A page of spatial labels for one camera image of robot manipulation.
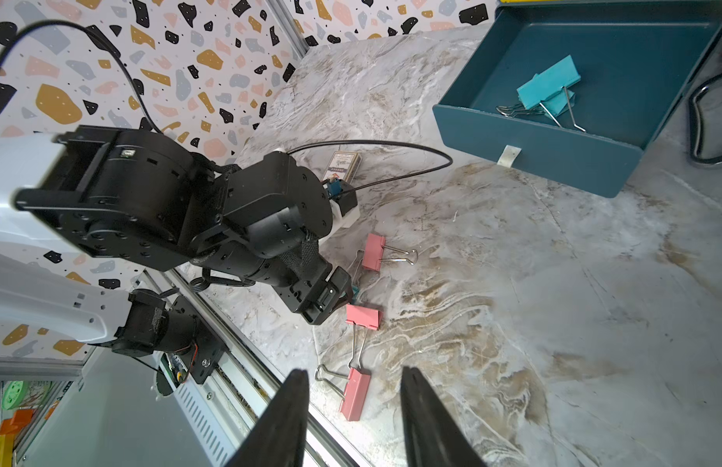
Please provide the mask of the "teal drawer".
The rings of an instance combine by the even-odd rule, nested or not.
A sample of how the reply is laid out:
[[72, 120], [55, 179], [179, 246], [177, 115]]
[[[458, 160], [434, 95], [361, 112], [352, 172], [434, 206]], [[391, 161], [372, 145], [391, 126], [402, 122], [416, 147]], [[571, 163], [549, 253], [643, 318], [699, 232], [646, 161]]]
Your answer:
[[[722, 1], [501, 5], [433, 113], [450, 148], [616, 197], [722, 36]], [[517, 89], [571, 55], [573, 113], [504, 117]]]

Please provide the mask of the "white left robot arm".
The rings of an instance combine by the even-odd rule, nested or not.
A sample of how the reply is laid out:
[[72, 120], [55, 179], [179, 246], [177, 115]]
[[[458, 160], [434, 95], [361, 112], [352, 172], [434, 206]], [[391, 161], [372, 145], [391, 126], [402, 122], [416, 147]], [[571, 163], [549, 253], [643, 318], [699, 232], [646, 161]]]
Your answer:
[[[242, 169], [145, 130], [0, 138], [0, 242], [56, 258], [192, 264], [195, 289], [266, 284], [316, 326], [353, 296], [349, 273], [319, 252], [333, 226], [328, 189], [282, 151]], [[205, 331], [153, 291], [109, 291], [1, 255], [0, 315], [131, 357], [195, 356]]]

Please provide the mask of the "teal binder clip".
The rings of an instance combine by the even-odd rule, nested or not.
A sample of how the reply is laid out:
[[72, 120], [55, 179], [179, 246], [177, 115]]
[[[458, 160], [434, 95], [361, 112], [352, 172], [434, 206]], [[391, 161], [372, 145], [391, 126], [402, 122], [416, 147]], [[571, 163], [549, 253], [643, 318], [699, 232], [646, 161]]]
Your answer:
[[542, 103], [532, 107], [532, 109], [526, 109], [522, 103], [518, 102], [511, 106], [499, 105], [495, 107], [495, 110], [504, 117], [545, 116], [548, 118], [558, 118], [569, 110], [569, 104], [574, 104], [575, 93], [571, 90], [568, 90], [567, 93], [569, 94], [569, 98], [566, 98], [563, 93], [559, 93], [547, 101], [542, 101]]
[[[519, 87], [519, 89], [517, 89], [518, 99], [526, 109], [532, 109], [532, 107], [542, 103], [542, 101], [547, 101], [559, 93], [563, 93], [566, 98], [569, 98], [567, 91], [571, 90], [571, 88], [580, 81], [581, 76], [577, 71], [572, 56], [569, 54], [543, 72], [535, 74], [530, 81]], [[584, 132], [584, 128], [581, 128], [575, 120], [573, 113], [574, 104], [569, 104], [569, 110], [567, 110], [566, 113], [569, 114], [573, 127], [576, 130]], [[559, 128], [562, 127], [559, 122], [559, 117], [551, 117], [549, 119]]]

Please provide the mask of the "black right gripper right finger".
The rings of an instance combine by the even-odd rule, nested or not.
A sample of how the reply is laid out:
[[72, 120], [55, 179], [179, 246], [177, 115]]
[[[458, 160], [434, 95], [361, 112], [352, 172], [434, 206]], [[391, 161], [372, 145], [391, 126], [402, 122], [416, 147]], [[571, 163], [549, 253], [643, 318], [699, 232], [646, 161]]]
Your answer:
[[418, 368], [403, 369], [400, 399], [409, 466], [486, 466]]

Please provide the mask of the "pink binder clip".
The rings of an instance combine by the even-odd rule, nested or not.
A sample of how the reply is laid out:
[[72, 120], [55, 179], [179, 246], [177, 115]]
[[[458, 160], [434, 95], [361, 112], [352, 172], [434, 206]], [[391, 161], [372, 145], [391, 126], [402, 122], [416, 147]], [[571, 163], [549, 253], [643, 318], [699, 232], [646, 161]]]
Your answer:
[[351, 357], [347, 367], [360, 370], [363, 367], [362, 355], [373, 331], [380, 329], [382, 313], [378, 309], [361, 307], [361, 305], [347, 305], [345, 307], [347, 318], [345, 322], [351, 326]]
[[364, 248], [362, 267], [372, 272], [380, 272], [384, 262], [414, 265], [417, 260], [419, 260], [417, 250], [391, 246], [386, 242], [385, 237], [370, 233]]
[[[342, 379], [345, 387], [340, 389], [331, 377]], [[347, 375], [330, 371], [324, 365], [319, 365], [314, 373], [314, 379], [324, 383], [341, 398], [340, 414], [349, 422], [357, 422], [361, 418], [364, 404], [367, 399], [371, 382], [371, 374], [351, 366]]]

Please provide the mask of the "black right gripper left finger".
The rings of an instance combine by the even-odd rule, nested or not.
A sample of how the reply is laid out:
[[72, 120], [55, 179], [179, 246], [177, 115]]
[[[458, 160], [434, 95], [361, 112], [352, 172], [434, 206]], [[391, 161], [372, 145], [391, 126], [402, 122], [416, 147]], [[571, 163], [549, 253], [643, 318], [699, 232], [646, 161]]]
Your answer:
[[306, 451], [308, 404], [308, 373], [293, 370], [226, 465], [302, 466]]

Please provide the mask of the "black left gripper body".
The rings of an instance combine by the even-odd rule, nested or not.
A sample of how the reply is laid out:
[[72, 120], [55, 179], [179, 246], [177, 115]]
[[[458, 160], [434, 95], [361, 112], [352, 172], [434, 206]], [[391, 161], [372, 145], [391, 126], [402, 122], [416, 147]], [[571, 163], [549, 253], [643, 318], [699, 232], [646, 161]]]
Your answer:
[[291, 313], [300, 315], [308, 325], [323, 324], [337, 309], [352, 299], [352, 279], [343, 268], [320, 258], [296, 282], [277, 287], [275, 292]]

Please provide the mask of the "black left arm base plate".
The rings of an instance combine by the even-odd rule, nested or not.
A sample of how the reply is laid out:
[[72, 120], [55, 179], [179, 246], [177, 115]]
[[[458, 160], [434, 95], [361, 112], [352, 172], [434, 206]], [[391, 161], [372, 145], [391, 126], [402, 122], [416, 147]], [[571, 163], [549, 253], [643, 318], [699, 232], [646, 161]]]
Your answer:
[[172, 381], [175, 386], [188, 379], [204, 384], [226, 351], [225, 343], [184, 296], [174, 301], [166, 318], [157, 350], [168, 355]]

